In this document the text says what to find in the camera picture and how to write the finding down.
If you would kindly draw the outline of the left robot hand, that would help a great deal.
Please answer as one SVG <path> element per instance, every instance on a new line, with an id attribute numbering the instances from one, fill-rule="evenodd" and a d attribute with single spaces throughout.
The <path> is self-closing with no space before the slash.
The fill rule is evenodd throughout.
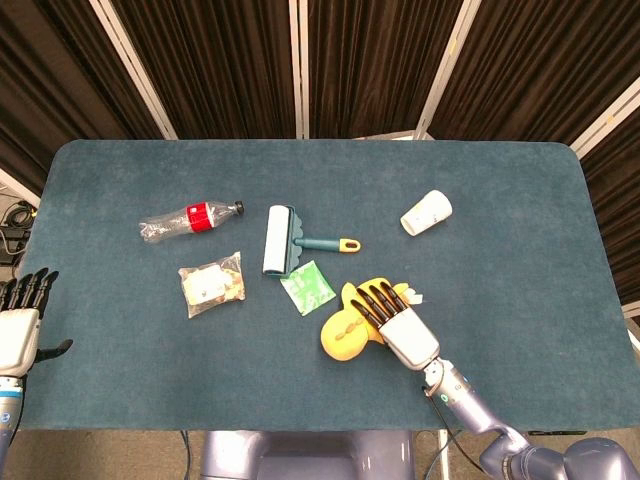
<path id="1" fill-rule="evenodd" d="M 72 339 L 65 339 L 54 348 L 39 347 L 49 293 L 58 276 L 58 271 L 42 268 L 1 283 L 2 377 L 22 378 L 34 364 L 58 358 L 73 345 Z"/>

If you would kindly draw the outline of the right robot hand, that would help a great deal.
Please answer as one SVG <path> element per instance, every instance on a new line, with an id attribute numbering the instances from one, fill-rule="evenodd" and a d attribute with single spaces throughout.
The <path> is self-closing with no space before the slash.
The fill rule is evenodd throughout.
<path id="1" fill-rule="evenodd" d="M 357 288 L 350 303 L 410 370 L 424 370 L 438 357 L 435 335 L 388 282 Z"/>

